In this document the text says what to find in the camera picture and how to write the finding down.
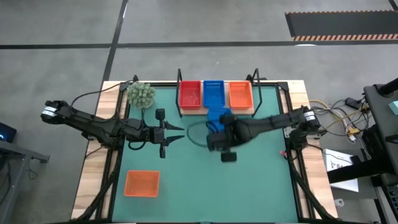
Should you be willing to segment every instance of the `orange plastic basket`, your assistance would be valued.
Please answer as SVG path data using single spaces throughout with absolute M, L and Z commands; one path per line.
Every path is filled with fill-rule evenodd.
M 230 82 L 229 104 L 232 109 L 248 109 L 253 106 L 253 95 L 249 81 Z
M 159 171 L 129 170 L 124 186 L 127 197 L 157 197 L 159 191 Z

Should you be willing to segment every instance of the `desk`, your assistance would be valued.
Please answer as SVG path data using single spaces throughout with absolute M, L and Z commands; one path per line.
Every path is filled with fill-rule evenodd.
M 282 82 L 288 82 L 289 84 L 290 98 L 293 108 L 299 108 L 301 105 L 309 106 L 307 92 L 305 90 L 305 85 L 302 80 Z M 117 83 L 119 82 L 104 82 L 103 89 L 109 88 Z M 119 93 L 118 90 L 119 88 L 115 87 L 101 94 L 96 112 L 97 116 L 102 118 L 110 118 L 113 115 Z M 282 97 L 282 104 L 284 107 L 284 112 L 287 112 L 287 103 L 285 102 L 284 97 Z M 124 116 L 124 108 L 121 109 L 121 116 Z M 318 141 L 312 141 L 310 143 L 314 145 L 319 145 Z M 100 145 L 98 144 L 98 142 L 91 141 L 88 144 L 88 149 L 86 153 L 94 151 L 95 149 L 99 148 L 99 146 Z M 106 154 L 107 149 L 101 149 L 98 152 L 92 154 L 89 158 L 87 158 L 85 163 L 83 164 L 80 182 L 76 193 L 75 204 L 72 210 L 72 218 L 76 218 L 81 215 L 100 190 Z M 117 154 L 117 152 L 113 152 L 113 154 L 114 155 L 111 163 L 111 169 L 116 162 L 115 155 Z M 303 159 L 305 162 L 308 182 L 312 192 L 315 194 L 320 203 L 325 207 L 325 209 L 331 215 L 337 217 L 337 211 L 333 201 L 333 196 L 331 194 L 331 189 L 321 152 L 318 149 L 307 147 L 305 150 L 303 150 Z M 309 217 L 305 196 L 303 192 L 301 192 L 301 190 L 299 191 L 300 203 L 303 209 L 303 216 Z M 104 199 L 102 217 L 106 217 L 108 214 L 110 193 L 111 189 L 107 192 Z

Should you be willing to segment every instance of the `gray floor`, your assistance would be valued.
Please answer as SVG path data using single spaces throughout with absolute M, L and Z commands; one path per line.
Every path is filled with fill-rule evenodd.
M 0 0 L 1 44 L 110 43 L 122 0 Z M 130 0 L 120 43 L 290 40 L 284 12 L 391 9 L 387 0 Z M 98 90 L 108 49 L 0 50 L 0 122 L 18 129 L 18 145 L 51 154 L 26 178 L 13 223 L 69 219 L 87 145 L 78 131 L 41 122 L 46 100 L 67 100 Z M 397 45 L 118 49 L 110 80 L 242 79 L 255 68 L 262 77 L 305 80 L 308 97 L 329 103 L 362 87 L 396 78 Z M 97 96 L 76 107 L 94 112 Z M 321 118 L 328 124 L 331 117 Z M 338 125 L 334 132 L 342 132 Z M 327 134 L 323 147 L 359 149 Z M 372 200 L 349 200 L 340 218 L 378 220 Z

